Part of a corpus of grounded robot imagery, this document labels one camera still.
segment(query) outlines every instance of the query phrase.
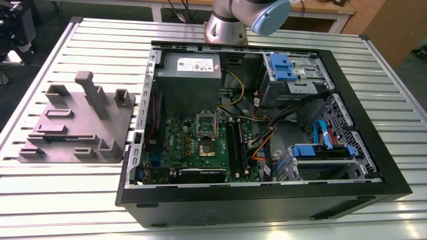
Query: motherboard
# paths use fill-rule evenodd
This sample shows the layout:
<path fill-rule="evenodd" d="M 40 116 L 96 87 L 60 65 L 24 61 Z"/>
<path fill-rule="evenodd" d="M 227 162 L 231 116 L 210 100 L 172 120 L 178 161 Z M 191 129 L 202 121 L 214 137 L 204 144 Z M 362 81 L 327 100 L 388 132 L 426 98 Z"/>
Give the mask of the motherboard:
<path fill-rule="evenodd" d="M 259 166 L 248 165 L 246 145 L 251 139 L 248 120 L 216 120 L 210 113 L 190 119 L 168 118 L 163 152 L 148 153 L 144 159 L 144 183 L 259 182 Z"/>

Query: power supply label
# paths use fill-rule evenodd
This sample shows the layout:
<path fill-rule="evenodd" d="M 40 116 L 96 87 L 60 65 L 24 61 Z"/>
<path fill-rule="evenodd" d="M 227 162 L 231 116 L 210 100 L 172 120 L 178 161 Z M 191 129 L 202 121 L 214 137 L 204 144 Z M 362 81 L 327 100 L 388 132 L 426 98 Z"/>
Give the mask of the power supply label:
<path fill-rule="evenodd" d="M 214 59 L 211 59 L 211 58 L 180 58 L 180 59 L 178 59 L 178 71 L 214 72 Z"/>

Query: slotted aluminum surface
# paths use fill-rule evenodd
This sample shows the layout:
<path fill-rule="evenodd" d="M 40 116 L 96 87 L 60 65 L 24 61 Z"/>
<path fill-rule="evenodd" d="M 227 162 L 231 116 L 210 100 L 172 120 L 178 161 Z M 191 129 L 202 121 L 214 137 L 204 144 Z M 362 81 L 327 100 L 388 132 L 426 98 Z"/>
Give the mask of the slotted aluminum surface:
<path fill-rule="evenodd" d="M 71 23 L 0 135 L 0 237 L 93 239 L 419 239 L 427 238 L 426 113 L 368 42 L 356 35 L 248 33 L 251 45 L 331 50 L 414 194 L 335 220 L 144 229 L 115 206 L 122 164 L 20 164 L 51 84 L 92 71 L 106 92 L 140 94 L 152 40 L 203 42 L 203 26 L 84 19 Z"/>

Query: black plastic housing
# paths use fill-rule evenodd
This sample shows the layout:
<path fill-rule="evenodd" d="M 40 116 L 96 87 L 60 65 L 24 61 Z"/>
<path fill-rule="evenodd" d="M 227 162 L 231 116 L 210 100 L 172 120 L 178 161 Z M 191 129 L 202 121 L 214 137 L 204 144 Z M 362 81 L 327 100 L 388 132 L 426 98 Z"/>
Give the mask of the black plastic housing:
<path fill-rule="evenodd" d="M 339 218 L 376 202 L 390 202 L 412 193 L 331 51 L 159 41 L 152 44 L 164 48 L 175 45 L 183 48 L 196 46 L 199 51 L 206 48 L 232 47 L 235 51 L 316 52 L 355 128 L 362 135 L 383 182 L 126 189 L 130 161 L 126 157 L 115 204 L 127 209 L 143 226 L 166 227 Z"/>

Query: floor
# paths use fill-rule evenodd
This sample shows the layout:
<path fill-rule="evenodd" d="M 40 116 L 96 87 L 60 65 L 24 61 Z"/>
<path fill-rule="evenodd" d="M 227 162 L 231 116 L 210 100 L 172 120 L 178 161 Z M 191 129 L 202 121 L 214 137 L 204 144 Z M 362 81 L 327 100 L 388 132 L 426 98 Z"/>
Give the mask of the floor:
<path fill-rule="evenodd" d="M 37 54 L 32 62 L 35 65 L 16 66 L 4 70 L 4 73 L 12 80 L 12 84 L 8 88 L 0 86 L 0 130 L 4 128 L 20 103 L 32 80 L 37 75 L 39 66 L 44 64 L 72 16 L 152 21 L 151 9 L 148 7 L 64 3 L 63 11 L 56 12 L 49 2 L 35 0 L 35 3 L 43 19 L 43 24 L 36 27 L 35 43 L 37 45 Z M 196 24 L 207 21 L 211 15 L 207 11 L 191 11 L 191 14 L 194 15 Z M 163 21 L 180 23 L 180 20 L 172 16 L 168 9 L 163 9 Z M 427 59 L 416 58 L 416 55 L 411 54 L 398 67 L 396 73 L 419 103 L 427 109 Z"/>

